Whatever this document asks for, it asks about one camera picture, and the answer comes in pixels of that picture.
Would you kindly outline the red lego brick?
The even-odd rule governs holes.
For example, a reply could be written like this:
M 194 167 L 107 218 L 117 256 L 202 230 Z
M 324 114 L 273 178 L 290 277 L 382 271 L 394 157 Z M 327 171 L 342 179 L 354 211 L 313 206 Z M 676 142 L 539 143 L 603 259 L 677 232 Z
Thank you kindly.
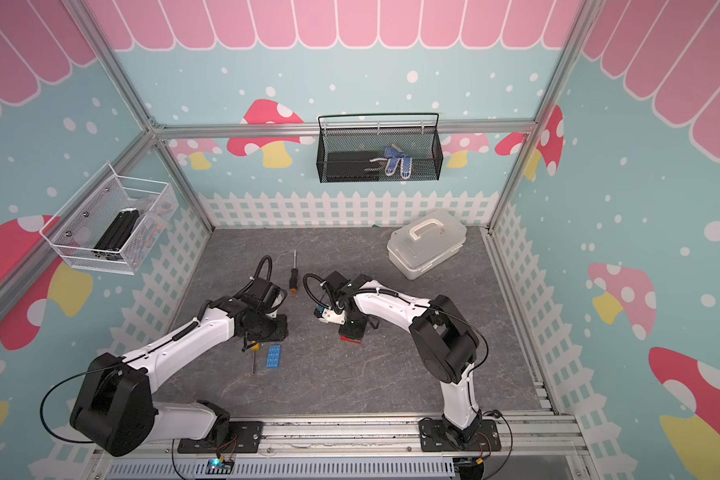
M 340 340 L 346 341 L 353 344 L 362 344 L 362 340 L 352 339 L 345 336 L 340 336 Z

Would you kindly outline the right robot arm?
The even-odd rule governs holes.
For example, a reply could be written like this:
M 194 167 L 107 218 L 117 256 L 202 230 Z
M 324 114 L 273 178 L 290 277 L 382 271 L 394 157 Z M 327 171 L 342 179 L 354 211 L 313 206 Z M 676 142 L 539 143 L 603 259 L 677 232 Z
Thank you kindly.
M 482 365 L 478 348 L 487 341 L 453 301 L 444 295 L 433 299 L 410 296 L 367 275 L 350 280 L 336 271 L 325 279 L 306 274 L 303 284 L 311 279 L 324 294 L 322 298 L 310 295 L 316 303 L 315 316 L 337 324 L 342 340 L 360 344 L 366 328 L 376 329 L 381 321 L 410 334 L 424 367 L 441 385 L 443 434 L 455 448 L 466 448 L 482 424 L 474 371 Z

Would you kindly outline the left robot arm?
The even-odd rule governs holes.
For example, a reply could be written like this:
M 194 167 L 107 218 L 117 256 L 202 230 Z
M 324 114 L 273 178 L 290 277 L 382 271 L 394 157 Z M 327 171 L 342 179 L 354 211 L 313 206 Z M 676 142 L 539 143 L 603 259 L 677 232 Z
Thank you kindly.
M 223 446 L 230 431 L 225 409 L 205 400 L 167 403 L 153 396 L 182 368 L 232 338 L 243 339 L 247 349 L 284 339 L 287 317 L 278 310 L 287 296 L 268 281 L 252 280 L 232 296 L 205 301 L 192 320 L 152 343 L 121 356 L 99 355 L 78 375 L 82 384 L 70 426 L 82 443 L 114 457 L 163 440 Z

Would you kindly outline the long blue lego brick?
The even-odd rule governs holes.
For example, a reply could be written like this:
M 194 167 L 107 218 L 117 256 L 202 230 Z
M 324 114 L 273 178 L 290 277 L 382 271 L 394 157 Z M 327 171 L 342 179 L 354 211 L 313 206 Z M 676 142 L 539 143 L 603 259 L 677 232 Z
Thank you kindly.
M 267 351 L 265 367 L 267 369 L 277 369 L 280 365 L 282 346 L 270 345 Z

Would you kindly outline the yellow black screwdriver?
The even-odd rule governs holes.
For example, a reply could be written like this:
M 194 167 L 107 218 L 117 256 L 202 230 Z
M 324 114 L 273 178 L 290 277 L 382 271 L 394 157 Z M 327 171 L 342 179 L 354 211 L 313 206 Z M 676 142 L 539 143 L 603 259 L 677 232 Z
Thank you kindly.
M 251 375 L 254 376 L 256 374 L 256 363 L 257 363 L 257 352 L 260 350 L 261 343 L 257 340 L 244 340 L 244 352 L 250 352 L 251 353 Z

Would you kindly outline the orange black screwdriver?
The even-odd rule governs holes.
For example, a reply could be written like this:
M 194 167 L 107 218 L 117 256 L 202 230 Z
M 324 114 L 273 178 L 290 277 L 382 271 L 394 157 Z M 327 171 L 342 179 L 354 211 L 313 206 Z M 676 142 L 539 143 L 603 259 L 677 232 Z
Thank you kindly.
M 293 264 L 292 264 L 292 268 L 290 270 L 290 277 L 289 277 L 289 292 L 291 294 L 296 294 L 298 292 L 298 282 L 299 282 L 298 253 L 296 250 L 294 250 L 293 251 Z

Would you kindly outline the white plastic storage box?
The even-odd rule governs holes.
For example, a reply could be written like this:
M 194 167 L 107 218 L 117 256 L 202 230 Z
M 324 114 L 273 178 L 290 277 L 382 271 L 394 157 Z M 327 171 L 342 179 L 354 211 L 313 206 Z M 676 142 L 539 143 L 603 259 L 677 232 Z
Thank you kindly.
M 394 231 L 388 257 L 407 279 L 415 280 L 458 253 L 466 234 L 464 224 L 438 209 Z

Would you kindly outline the black box in black basket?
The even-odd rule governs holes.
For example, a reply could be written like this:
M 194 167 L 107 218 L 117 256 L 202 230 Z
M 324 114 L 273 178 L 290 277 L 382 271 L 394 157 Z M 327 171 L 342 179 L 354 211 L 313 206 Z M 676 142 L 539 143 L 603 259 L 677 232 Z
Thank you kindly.
M 329 152 L 321 164 L 323 182 L 375 182 L 386 160 L 373 152 Z

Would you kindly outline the blue white item in basket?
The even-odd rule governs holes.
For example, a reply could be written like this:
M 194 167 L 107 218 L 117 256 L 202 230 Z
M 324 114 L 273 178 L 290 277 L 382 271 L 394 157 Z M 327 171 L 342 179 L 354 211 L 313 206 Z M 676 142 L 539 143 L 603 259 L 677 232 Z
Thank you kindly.
M 395 144 L 386 147 L 381 157 L 373 158 L 370 162 L 377 164 L 387 177 L 399 175 L 403 180 L 412 177 L 413 158 Z

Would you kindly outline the green lit circuit board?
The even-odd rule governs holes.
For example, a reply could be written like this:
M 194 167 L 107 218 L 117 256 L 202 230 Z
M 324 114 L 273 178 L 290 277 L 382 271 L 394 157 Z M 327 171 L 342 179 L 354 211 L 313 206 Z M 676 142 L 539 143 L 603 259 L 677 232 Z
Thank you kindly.
M 224 458 L 211 459 L 207 463 L 205 473 L 207 475 L 230 475 L 235 462 Z

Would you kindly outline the black item in white basket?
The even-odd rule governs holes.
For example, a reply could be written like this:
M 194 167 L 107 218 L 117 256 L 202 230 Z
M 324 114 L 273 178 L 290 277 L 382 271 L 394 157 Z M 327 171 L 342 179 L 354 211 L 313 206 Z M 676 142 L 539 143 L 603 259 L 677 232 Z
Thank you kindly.
M 109 261 L 121 260 L 120 250 L 130 238 L 139 216 L 135 208 L 121 210 L 94 246 L 94 256 Z

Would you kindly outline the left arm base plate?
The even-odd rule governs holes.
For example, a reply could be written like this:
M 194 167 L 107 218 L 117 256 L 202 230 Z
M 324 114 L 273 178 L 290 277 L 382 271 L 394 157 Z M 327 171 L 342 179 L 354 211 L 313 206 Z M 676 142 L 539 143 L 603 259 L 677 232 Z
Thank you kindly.
M 212 431 L 201 440 L 181 439 L 179 454 L 257 453 L 263 438 L 261 421 L 229 421 L 226 427 Z

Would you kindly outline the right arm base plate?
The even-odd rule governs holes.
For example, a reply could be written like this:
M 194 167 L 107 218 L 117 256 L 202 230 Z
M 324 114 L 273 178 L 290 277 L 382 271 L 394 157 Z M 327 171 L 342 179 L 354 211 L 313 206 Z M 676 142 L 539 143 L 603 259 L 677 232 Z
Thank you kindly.
M 476 418 L 466 430 L 444 418 L 424 417 L 418 421 L 421 450 L 424 452 L 498 452 L 501 440 L 494 420 Z

